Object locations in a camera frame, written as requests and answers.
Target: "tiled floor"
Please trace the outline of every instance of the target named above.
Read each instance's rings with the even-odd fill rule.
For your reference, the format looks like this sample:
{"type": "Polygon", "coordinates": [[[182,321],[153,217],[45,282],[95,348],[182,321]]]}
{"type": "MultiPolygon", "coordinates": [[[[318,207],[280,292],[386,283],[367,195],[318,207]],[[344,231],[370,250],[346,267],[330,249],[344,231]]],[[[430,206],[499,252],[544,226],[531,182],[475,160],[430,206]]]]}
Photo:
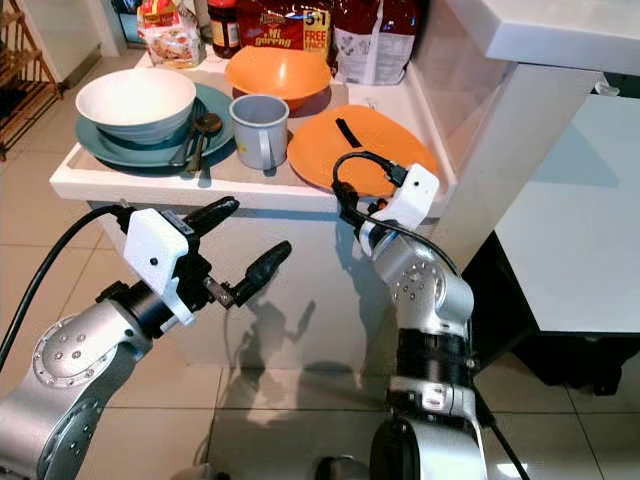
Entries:
{"type": "MultiPolygon", "coordinates": [[[[103,60],[87,79],[126,68],[139,56],[133,51],[103,60]]],[[[0,165],[0,333],[48,247],[87,210],[59,199],[48,184],[74,143],[76,92],[68,92],[0,165]]],[[[0,396],[21,379],[48,324],[86,307],[111,282],[130,278],[98,227],[83,232],[36,297],[2,374],[0,396]]],[[[625,366],[619,395],[594,398],[546,387],[507,356],[478,385],[533,479],[617,480],[640,477],[639,379],[640,357],[625,366]]],[[[166,339],[112,399],[79,478],[170,478],[207,451],[234,480],[309,478],[319,455],[367,458],[371,436],[385,418],[385,385],[384,378],[351,373],[187,365],[166,339]]],[[[485,432],[484,441],[489,477],[517,478],[495,437],[485,432]]]]}

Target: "jar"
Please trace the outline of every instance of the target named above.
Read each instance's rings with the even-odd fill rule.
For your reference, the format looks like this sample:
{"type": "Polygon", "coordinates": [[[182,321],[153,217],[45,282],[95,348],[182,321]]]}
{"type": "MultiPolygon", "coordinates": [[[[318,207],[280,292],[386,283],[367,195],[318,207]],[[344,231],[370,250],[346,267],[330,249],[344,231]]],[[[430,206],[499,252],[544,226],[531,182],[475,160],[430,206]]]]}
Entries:
{"type": "Polygon", "coordinates": [[[233,57],[240,50],[236,0],[209,0],[209,16],[213,30],[213,51],[222,58],[233,57]]]}

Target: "black strip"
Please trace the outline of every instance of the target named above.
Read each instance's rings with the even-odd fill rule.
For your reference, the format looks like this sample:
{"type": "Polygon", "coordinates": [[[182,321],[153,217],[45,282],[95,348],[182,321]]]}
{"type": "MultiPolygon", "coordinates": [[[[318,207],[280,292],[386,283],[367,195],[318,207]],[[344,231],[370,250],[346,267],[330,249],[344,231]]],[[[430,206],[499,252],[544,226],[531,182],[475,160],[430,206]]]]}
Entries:
{"type": "Polygon", "coordinates": [[[344,136],[344,138],[346,138],[347,142],[349,142],[349,145],[351,145],[352,148],[360,148],[362,146],[360,141],[356,138],[356,136],[349,128],[349,125],[347,125],[347,122],[344,118],[336,118],[336,125],[338,125],[338,128],[342,132],[342,135],[344,136]]]}

